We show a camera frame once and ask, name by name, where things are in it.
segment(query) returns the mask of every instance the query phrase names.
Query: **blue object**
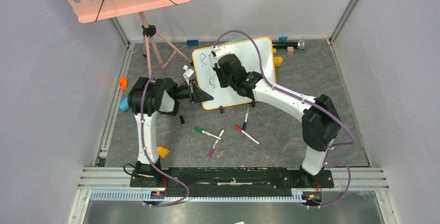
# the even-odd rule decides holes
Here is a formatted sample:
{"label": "blue object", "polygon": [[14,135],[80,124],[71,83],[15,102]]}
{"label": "blue object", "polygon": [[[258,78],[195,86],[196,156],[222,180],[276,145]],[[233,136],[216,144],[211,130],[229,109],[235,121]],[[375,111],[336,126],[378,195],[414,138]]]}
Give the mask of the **blue object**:
{"label": "blue object", "polygon": [[186,45],[187,45],[187,46],[195,46],[195,45],[199,45],[199,41],[198,41],[198,40],[187,40],[187,41],[186,41]]}
{"label": "blue object", "polygon": [[127,111],[128,109],[130,109],[130,106],[128,106],[128,97],[123,99],[121,103],[119,103],[119,109],[121,109],[121,111]]}

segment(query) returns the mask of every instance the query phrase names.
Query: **orange object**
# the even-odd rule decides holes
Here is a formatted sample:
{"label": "orange object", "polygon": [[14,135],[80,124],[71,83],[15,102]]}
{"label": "orange object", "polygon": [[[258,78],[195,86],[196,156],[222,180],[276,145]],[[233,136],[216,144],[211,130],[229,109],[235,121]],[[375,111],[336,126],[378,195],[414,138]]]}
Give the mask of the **orange object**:
{"label": "orange object", "polygon": [[120,85],[119,85],[119,88],[120,88],[120,89],[122,89],[122,90],[127,89],[127,86],[128,86],[128,80],[127,80],[125,77],[120,77],[120,78],[119,78],[119,83],[120,83]]}

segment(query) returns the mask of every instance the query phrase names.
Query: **gray tabletop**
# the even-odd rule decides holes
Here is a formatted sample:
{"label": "gray tabletop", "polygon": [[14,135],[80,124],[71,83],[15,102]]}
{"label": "gray tabletop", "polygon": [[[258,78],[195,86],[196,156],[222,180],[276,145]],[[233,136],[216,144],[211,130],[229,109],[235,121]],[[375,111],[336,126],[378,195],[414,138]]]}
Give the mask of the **gray tabletop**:
{"label": "gray tabletop", "polygon": [[[175,45],[191,58],[193,50],[210,46],[212,43],[200,43],[198,46],[186,46],[185,43]],[[276,69],[277,83],[306,95],[329,96],[341,120],[355,134],[357,143],[332,151],[329,164],[368,165],[327,41],[307,40],[306,45],[306,50],[296,50],[291,56],[288,56],[285,50],[277,51],[276,56],[284,59],[283,64]],[[173,51],[164,43],[158,44],[158,47],[164,60]],[[136,44],[127,75],[129,86],[123,92],[123,99],[140,76],[148,77],[147,62],[142,53],[142,44]],[[180,55],[176,55],[174,60],[186,63]],[[153,53],[152,61],[156,63]],[[165,70],[159,69],[156,77],[170,77],[181,84],[184,81],[182,74],[181,67],[170,64]],[[224,113],[220,114],[219,110],[204,110],[201,103],[192,104],[189,100],[180,100],[177,116],[158,115],[157,145],[170,150],[170,153],[161,159],[162,166],[300,166],[306,151],[301,124],[289,114],[257,102],[256,107],[251,108],[246,131],[261,142],[262,145],[258,146],[233,127],[235,123],[243,123],[246,108],[247,105],[227,107]],[[184,117],[185,124],[181,124],[180,115]],[[219,142],[212,157],[208,158],[207,154],[215,139],[194,131],[194,126],[213,134],[219,134],[222,128],[225,129],[224,139]],[[134,164],[138,157],[137,136],[133,113],[119,111],[105,166]],[[349,140],[347,133],[341,130],[335,142]]]}

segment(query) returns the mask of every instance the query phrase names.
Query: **wall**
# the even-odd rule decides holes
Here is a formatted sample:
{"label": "wall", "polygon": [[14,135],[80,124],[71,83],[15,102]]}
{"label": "wall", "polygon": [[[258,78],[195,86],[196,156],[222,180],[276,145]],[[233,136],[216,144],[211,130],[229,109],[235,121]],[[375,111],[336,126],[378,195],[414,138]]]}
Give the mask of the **wall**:
{"label": "wall", "polygon": [[336,55],[374,165],[402,223],[438,223],[438,0],[360,0]]}
{"label": "wall", "polygon": [[0,0],[0,223],[66,223],[124,48],[67,0]]}
{"label": "wall", "polygon": [[[239,29],[251,36],[330,37],[349,0],[191,0],[146,12],[171,40],[215,40]],[[138,14],[118,18],[128,39],[141,40]]]}

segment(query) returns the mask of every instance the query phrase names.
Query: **floor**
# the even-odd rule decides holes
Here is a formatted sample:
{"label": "floor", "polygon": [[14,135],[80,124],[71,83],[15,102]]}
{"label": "floor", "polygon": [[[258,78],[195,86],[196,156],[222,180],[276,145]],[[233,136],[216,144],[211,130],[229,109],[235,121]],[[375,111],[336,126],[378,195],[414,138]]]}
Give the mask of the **floor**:
{"label": "floor", "polygon": [[[334,199],[339,192],[326,192]],[[384,223],[374,192],[348,192],[343,201],[322,209],[307,210],[298,203],[187,202],[149,208],[141,202],[91,201],[84,223]]]}
{"label": "floor", "polygon": [[[186,46],[185,43],[175,45],[191,58],[193,50],[210,46],[212,43],[203,42],[199,46]],[[158,44],[158,47],[164,59],[173,51],[165,43]],[[148,76],[147,62],[142,53],[142,44],[136,44],[127,75],[129,89],[140,76]],[[277,83],[306,95],[328,95],[335,104],[341,120],[355,134],[357,143],[332,151],[328,159],[329,164],[368,165],[327,41],[307,40],[305,50],[296,50],[291,56],[287,55],[285,50],[278,50],[276,55],[284,59],[283,64],[276,69]],[[185,62],[179,55],[176,55],[174,60]],[[181,67],[170,64],[165,70],[160,69],[156,77],[170,77],[181,84],[184,81],[182,74]],[[129,90],[125,90],[122,99],[128,93]],[[177,116],[158,115],[157,145],[170,150],[170,153],[161,159],[162,166],[300,166],[306,150],[301,124],[283,111],[257,102],[256,107],[251,108],[247,123],[247,132],[262,144],[257,146],[233,127],[235,123],[243,123],[246,108],[246,105],[228,107],[220,114],[219,110],[204,110],[201,103],[191,104],[188,100],[180,100]],[[179,115],[184,117],[185,124],[181,124]],[[222,128],[225,129],[224,139],[219,142],[212,157],[208,158],[207,154],[215,139],[194,131],[194,126],[213,134],[219,134]],[[134,164],[138,157],[137,136],[133,113],[119,110],[105,166],[121,167],[126,163]],[[341,130],[335,142],[347,141],[347,133]]]}

